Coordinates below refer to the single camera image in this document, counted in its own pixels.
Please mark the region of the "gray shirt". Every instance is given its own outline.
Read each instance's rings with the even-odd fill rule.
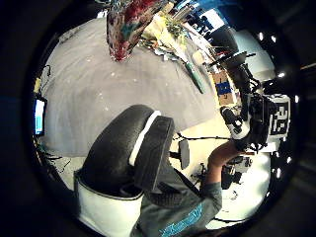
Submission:
[[[205,230],[205,225],[221,208],[220,183],[205,185],[200,190],[200,197],[178,175],[170,177],[168,184],[182,193],[181,204],[172,209],[163,208],[145,197],[138,219],[138,230],[133,236],[188,237]]]

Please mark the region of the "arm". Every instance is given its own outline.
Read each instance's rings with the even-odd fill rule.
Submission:
[[[208,157],[207,174],[204,184],[221,182],[222,166],[240,154],[241,152],[235,148],[233,141],[228,141],[213,150]]]

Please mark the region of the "chair backrest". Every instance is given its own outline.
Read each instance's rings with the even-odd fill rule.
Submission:
[[[232,30],[227,25],[211,33],[212,45],[227,47],[230,53],[238,52],[238,45],[233,37]]]

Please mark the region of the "cardboard box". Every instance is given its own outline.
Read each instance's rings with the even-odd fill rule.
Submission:
[[[217,95],[215,100],[218,108],[236,104],[237,100],[234,92],[233,82],[225,71],[209,74],[209,79],[214,94]]]

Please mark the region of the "cable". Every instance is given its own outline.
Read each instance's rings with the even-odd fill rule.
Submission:
[[[232,138],[228,137],[221,137],[221,136],[202,136],[202,137],[185,137],[182,136],[179,132],[177,132],[177,135],[179,137],[174,138],[174,140],[177,140],[179,138],[183,138],[185,140],[207,140],[207,139],[223,139],[223,140],[231,140]]]
[[[241,221],[246,221],[246,220],[249,220],[249,219],[251,219],[251,217],[245,218],[245,219],[241,219],[241,220],[223,220],[223,219],[219,219],[219,218],[213,218],[213,220],[221,221],[221,222],[224,222],[224,223],[241,222]]]
[[[67,161],[67,163],[62,167],[62,170],[58,170],[58,168],[55,166],[55,160],[50,160],[53,163],[53,167],[56,169],[56,171],[60,174],[62,172],[65,171],[66,166],[71,162],[71,158],[69,157],[69,160]]]

